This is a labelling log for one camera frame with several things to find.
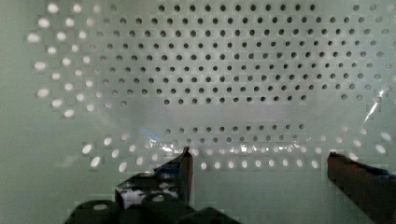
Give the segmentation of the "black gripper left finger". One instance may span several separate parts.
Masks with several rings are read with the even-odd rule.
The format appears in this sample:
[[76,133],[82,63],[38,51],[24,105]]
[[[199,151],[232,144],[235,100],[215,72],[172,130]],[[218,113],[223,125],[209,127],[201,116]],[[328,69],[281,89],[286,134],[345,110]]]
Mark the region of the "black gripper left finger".
[[150,194],[166,193],[189,203],[193,176],[193,157],[189,147],[174,159],[153,169],[152,173],[139,173],[116,186],[115,200],[120,208],[141,204]]

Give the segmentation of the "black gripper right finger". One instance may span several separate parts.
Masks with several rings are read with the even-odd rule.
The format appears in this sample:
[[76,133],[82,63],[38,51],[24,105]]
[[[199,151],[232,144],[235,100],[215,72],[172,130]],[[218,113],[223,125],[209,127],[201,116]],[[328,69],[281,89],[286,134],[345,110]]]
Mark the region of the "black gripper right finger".
[[396,181],[389,171],[331,152],[327,176],[374,224],[395,224]]

